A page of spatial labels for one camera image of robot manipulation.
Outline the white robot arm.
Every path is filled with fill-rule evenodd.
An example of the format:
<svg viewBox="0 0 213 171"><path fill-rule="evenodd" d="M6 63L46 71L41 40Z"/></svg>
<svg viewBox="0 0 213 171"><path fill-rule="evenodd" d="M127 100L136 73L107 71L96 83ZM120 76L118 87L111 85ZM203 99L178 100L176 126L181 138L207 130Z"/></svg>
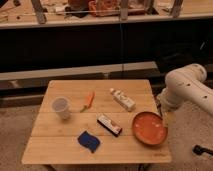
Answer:
<svg viewBox="0 0 213 171"><path fill-rule="evenodd" d="M196 63L166 74L166 87L157 95L165 127L170 124L172 113L180 108L184 101L196 104L213 117L213 89L204 84L206 78L206 69Z"/></svg>

